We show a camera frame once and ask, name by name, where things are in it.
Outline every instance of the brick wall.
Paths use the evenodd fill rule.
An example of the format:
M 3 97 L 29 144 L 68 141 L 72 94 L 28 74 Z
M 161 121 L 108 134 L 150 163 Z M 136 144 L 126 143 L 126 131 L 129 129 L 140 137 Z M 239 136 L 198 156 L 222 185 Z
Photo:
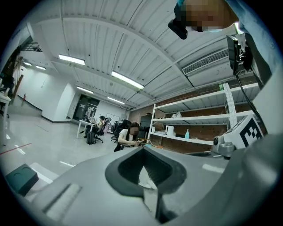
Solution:
M 255 83 L 255 79 L 253 76 L 246 77 L 241 79 L 242 85 L 247 85 L 251 83 Z M 230 88 L 238 87 L 238 82 L 236 80 L 231 80 L 227 82 Z M 191 93 L 183 94 L 156 104 L 156 106 L 161 106 L 164 104 L 192 98 L 195 96 L 200 96 L 212 92 L 219 91 L 219 85 L 213 85 L 209 87 L 204 87 L 193 91 Z M 242 112 L 246 110 L 250 110 L 249 105 L 236 105 L 236 112 Z M 148 106 L 136 111 L 130 112 L 129 120 L 131 122 L 138 122 L 140 123 L 141 117 L 147 115 L 147 113 L 152 113 L 153 105 Z M 225 107 L 218 107 L 212 109 L 203 109 L 203 110 L 196 110 L 196 111 L 187 111 L 182 112 L 183 117 L 195 117 L 195 116 L 206 116 L 206 115 L 216 115 L 216 114 L 225 114 Z M 161 118 L 164 116 L 164 113 L 156 110 L 155 117 Z M 162 124 L 155 124 L 156 131 L 162 130 Z M 227 131 L 226 125 L 211 125 L 211 126 L 174 126 L 174 131 L 178 135 L 185 135 L 187 129 L 189 129 L 190 137 L 191 138 L 198 138 L 202 140 L 213 140 L 215 136 L 221 135 Z M 154 145 L 159 145 L 161 137 L 159 136 L 150 136 L 150 140 Z M 211 149 L 210 145 L 202 145 L 202 144 L 195 144 L 190 142 L 178 141 L 169 138 L 162 138 L 161 145 L 164 149 L 172 150 L 180 153 L 189 153 L 189 152 L 202 152 L 202 151 L 209 151 Z

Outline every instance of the dark green box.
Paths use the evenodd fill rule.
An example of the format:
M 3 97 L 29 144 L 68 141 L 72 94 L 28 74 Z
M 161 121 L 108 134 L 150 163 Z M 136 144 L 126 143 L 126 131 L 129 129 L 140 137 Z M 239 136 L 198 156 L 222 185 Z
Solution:
M 25 196 L 38 181 L 38 176 L 27 164 L 23 164 L 10 172 L 6 179 L 16 193 Z

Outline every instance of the long dark hair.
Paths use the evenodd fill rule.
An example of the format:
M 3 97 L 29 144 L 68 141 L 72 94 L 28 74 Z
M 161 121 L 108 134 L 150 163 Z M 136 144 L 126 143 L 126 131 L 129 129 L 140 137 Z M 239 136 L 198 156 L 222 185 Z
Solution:
M 128 132 L 127 132 L 127 135 L 126 135 L 126 140 L 129 140 L 129 136 L 130 136 L 130 129 L 132 127 L 137 127 L 138 129 L 140 129 L 140 125 L 137 123 L 137 122 L 133 122 L 130 127 L 128 128 Z M 133 135 L 133 140 L 137 140 L 137 136 L 138 135 Z

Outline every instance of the black cable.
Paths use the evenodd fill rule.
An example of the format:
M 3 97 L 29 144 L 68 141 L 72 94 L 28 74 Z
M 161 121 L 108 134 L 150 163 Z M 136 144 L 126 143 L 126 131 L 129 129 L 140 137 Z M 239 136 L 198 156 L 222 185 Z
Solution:
M 251 103 L 251 101 L 250 101 L 249 98 L 247 97 L 247 95 L 246 95 L 246 93 L 245 93 L 245 91 L 244 91 L 244 88 L 243 88 L 243 86 L 242 86 L 242 83 L 241 83 L 241 81 L 240 81 L 240 78 L 239 78 L 239 76 L 238 76 L 238 74 L 237 74 L 236 72 L 234 72 L 234 74 L 235 74 L 235 76 L 236 76 L 236 78 L 237 78 L 237 80 L 238 80 L 238 82 L 239 82 L 239 85 L 240 85 L 240 87 L 241 87 L 241 90 L 242 90 L 242 92 L 243 92 L 243 94 L 244 94 L 244 96 L 245 96 L 245 98 L 246 98 L 246 100 L 247 100 L 249 106 L 251 107 L 252 111 L 253 111 L 254 114 L 257 116 L 257 118 L 260 120 L 261 124 L 264 126 L 265 131 L 267 131 L 267 130 L 266 130 L 266 127 L 265 127 L 265 125 L 264 125 L 264 122 L 263 122 L 263 120 L 262 120 L 262 118 L 261 118 L 261 116 L 260 116 L 260 114 L 259 114 L 258 111 L 256 110 L 256 108 L 255 108 L 255 106 L 253 105 L 253 103 Z

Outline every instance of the rectangular light fixture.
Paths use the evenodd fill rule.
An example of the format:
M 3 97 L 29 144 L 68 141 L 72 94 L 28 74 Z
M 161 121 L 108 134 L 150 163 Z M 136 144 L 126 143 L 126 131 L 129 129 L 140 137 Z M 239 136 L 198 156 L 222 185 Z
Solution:
M 39 68 L 39 69 L 42 69 L 42 70 L 46 70 L 46 68 L 44 68 L 44 67 L 40 67 L 40 66 L 36 66 L 37 68 Z
M 84 88 L 82 88 L 82 87 L 77 87 L 77 88 L 78 88 L 79 90 L 82 90 L 82 91 L 88 92 L 88 93 L 90 93 L 90 94 L 93 94 L 92 91 L 86 90 L 86 89 L 84 89 Z
M 81 65 L 85 66 L 85 61 L 78 59 L 78 58 L 74 58 L 74 57 L 70 57 L 70 56 L 64 56 L 64 55 L 59 55 L 59 58 L 61 60 L 71 61 L 73 63 L 77 63 L 77 64 L 81 64 Z
M 135 86 L 135 87 L 137 87 L 141 90 L 144 88 L 143 85 L 136 83 L 135 81 L 130 80 L 129 78 L 127 78 L 127 77 L 125 77 L 125 76 L 123 76 L 123 75 L 121 75 L 121 74 L 119 74 L 115 71 L 112 71 L 111 75 L 118 78 L 118 79 L 121 79 L 121 80 L 125 81 L 126 83 L 129 83 L 129 84 L 131 84 L 131 85 L 133 85 L 133 86 Z
M 118 103 L 120 103 L 120 104 L 125 104 L 125 103 L 123 103 L 123 102 L 121 102 L 121 101 L 117 101 L 117 100 L 115 100 L 115 99 L 113 99 L 113 98 L 110 98 L 110 97 L 107 97 L 109 100 L 112 100 L 112 101 L 116 101 L 116 102 L 118 102 Z
M 244 32 L 242 32 L 239 28 L 239 22 L 234 23 L 234 26 L 236 28 L 237 34 L 243 34 Z

